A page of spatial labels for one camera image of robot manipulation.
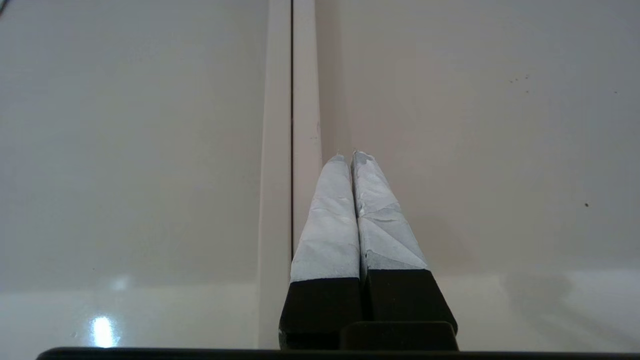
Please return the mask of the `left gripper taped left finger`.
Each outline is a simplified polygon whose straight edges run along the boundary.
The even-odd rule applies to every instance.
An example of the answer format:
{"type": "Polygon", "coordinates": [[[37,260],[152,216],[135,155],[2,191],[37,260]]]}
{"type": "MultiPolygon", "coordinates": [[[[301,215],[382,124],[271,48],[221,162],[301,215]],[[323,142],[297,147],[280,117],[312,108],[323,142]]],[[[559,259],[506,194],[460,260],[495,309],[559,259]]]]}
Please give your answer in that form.
{"type": "Polygon", "coordinates": [[[281,350],[337,350],[343,328],[361,321],[360,252],[350,167],[335,155],[318,177],[292,260],[281,350]]]}

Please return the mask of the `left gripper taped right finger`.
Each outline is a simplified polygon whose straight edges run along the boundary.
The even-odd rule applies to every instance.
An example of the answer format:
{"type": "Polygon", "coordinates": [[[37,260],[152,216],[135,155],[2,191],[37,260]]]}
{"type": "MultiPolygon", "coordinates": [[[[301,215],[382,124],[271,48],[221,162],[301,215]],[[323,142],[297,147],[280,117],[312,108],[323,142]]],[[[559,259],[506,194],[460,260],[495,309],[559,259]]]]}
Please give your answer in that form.
{"type": "Polygon", "coordinates": [[[351,164],[365,314],[377,322],[458,323],[377,160],[351,164]]]}

